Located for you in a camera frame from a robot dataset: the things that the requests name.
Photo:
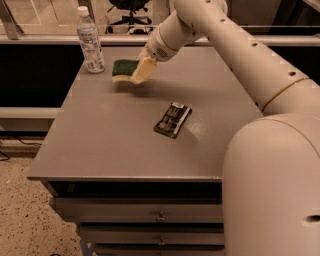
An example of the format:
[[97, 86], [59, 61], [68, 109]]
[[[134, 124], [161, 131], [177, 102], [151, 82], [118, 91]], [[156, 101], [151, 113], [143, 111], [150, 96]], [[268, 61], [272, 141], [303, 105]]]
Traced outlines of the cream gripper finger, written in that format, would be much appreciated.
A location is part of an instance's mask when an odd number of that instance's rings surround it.
[[157, 61], [150, 57], [141, 59], [131, 76], [131, 81], [134, 84], [140, 84], [147, 81], [149, 77], [155, 72], [157, 68]]
[[139, 55], [138, 55], [138, 57], [137, 57], [137, 60], [142, 60], [142, 59], [144, 59], [145, 57], [148, 57], [149, 56], [149, 54], [148, 54], [148, 51], [147, 51], [147, 49], [145, 49], [145, 48], [143, 48], [142, 50], [141, 50], [141, 52], [139, 53]]

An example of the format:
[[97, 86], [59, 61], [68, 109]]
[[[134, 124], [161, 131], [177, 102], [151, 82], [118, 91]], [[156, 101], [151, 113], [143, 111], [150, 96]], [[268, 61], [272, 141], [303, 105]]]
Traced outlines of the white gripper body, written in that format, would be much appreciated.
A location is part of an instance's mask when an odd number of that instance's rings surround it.
[[176, 54], [176, 50], [169, 48], [162, 40], [160, 35], [160, 29], [155, 29], [144, 46], [144, 52], [148, 57], [151, 57], [159, 62], [166, 62], [173, 58]]

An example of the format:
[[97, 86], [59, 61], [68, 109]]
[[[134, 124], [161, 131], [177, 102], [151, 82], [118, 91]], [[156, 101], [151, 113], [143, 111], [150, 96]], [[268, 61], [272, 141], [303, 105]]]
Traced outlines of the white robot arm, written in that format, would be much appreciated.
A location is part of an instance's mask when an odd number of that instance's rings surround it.
[[320, 256], [320, 87], [227, 16], [225, 0], [174, 0], [132, 80], [208, 38], [262, 113], [225, 153], [225, 256]]

